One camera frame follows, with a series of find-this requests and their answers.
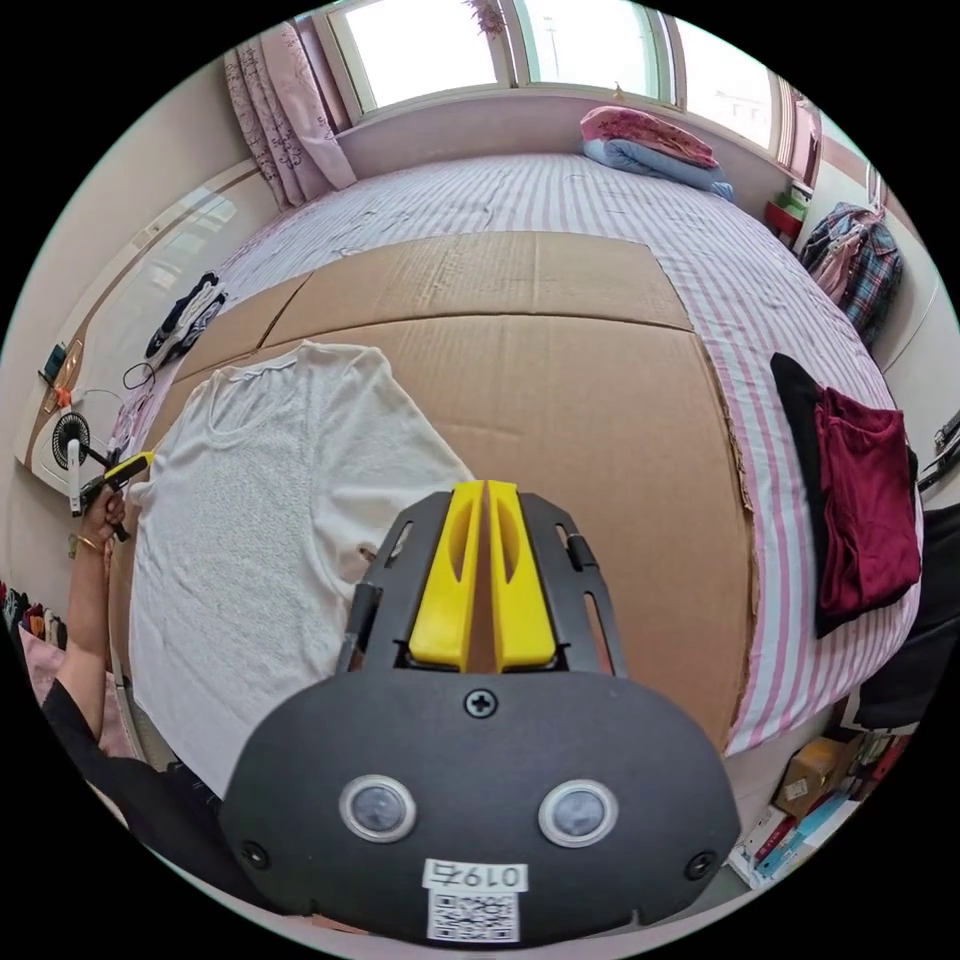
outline cardboard box on floor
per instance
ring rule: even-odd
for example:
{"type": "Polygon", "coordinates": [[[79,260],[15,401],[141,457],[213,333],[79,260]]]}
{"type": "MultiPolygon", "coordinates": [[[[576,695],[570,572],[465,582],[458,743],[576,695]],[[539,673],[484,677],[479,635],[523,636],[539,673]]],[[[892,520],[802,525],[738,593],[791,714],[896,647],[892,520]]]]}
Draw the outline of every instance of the cardboard box on floor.
{"type": "Polygon", "coordinates": [[[838,728],[801,747],[787,766],[775,805],[802,820],[821,797],[840,786],[862,741],[863,734],[838,728]]]}

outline window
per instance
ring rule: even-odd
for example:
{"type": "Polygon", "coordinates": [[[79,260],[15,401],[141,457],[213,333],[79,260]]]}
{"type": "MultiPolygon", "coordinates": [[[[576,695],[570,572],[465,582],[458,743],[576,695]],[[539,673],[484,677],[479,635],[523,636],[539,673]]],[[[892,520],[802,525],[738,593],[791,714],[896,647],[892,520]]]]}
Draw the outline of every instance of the window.
{"type": "Polygon", "coordinates": [[[779,77],[631,0],[339,0],[313,21],[354,124],[466,94],[619,90],[628,104],[689,113],[781,161],[793,149],[795,100],[779,77]],[[489,19],[481,29],[481,12],[492,29],[489,19]]]}
{"type": "Polygon", "coordinates": [[[354,0],[334,5],[328,23],[362,113],[448,90],[506,86],[470,7],[457,0],[354,0]]]}
{"type": "Polygon", "coordinates": [[[732,44],[676,20],[686,67],[688,113],[719,123],[758,146],[776,149],[770,71],[732,44]]]}
{"type": "Polygon", "coordinates": [[[647,11],[630,0],[516,0],[530,83],[613,90],[656,100],[657,52],[647,11]]]}

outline wall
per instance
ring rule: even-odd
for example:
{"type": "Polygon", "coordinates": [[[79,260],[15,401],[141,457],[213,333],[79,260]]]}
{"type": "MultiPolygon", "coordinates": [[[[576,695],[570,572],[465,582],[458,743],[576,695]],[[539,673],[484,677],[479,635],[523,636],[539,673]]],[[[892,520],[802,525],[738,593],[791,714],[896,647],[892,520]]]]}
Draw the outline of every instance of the wall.
{"type": "MultiPolygon", "coordinates": [[[[338,140],[360,179],[436,160],[511,153],[579,153],[580,119],[609,101],[513,91],[418,105],[389,117],[372,117],[338,140]]],[[[713,147],[737,204],[762,219],[763,208],[789,183],[770,160],[684,118],[713,147]]]]}
{"type": "MultiPolygon", "coordinates": [[[[0,357],[0,409],[16,410],[29,395],[71,309],[118,251],[171,204],[248,157],[219,61],[117,141],[65,208],[27,278],[0,357]]],[[[62,615],[72,527],[63,497],[9,452],[17,425],[17,417],[0,418],[0,577],[62,615]]]]}
{"type": "MultiPolygon", "coordinates": [[[[866,158],[823,117],[823,153],[800,249],[813,226],[836,203],[865,204],[866,158]]],[[[921,467],[934,457],[933,436],[960,410],[960,324],[936,265],[895,197],[885,223],[903,255],[903,278],[873,354],[903,410],[921,467]]],[[[960,468],[924,496],[928,507],[960,502],[960,468]]]]}

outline human arm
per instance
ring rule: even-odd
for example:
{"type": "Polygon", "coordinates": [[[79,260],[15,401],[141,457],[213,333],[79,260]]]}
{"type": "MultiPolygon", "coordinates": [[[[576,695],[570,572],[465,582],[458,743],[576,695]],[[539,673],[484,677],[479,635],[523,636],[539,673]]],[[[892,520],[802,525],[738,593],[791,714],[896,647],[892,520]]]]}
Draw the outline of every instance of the human arm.
{"type": "Polygon", "coordinates": [[[57,680],[70,694],[94,739],[103,732],[109,629],[107,544],[123,520],[123,497],[104,488],[83,518],[67,601],[67,649],[57,680]]]}

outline pink pillow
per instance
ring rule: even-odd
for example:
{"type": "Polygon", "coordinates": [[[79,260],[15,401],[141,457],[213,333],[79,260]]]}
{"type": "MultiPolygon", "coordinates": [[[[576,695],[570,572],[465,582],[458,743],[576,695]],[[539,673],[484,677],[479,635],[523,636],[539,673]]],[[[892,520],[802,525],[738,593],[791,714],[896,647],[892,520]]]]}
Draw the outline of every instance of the pink pillow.
{"type": "Polygon", "coordinates": [[[580,121],[584,140],[630,140],[698,167],[719,166],[712,148],[692,133],[631,107],[596,107],[580,121]]]}

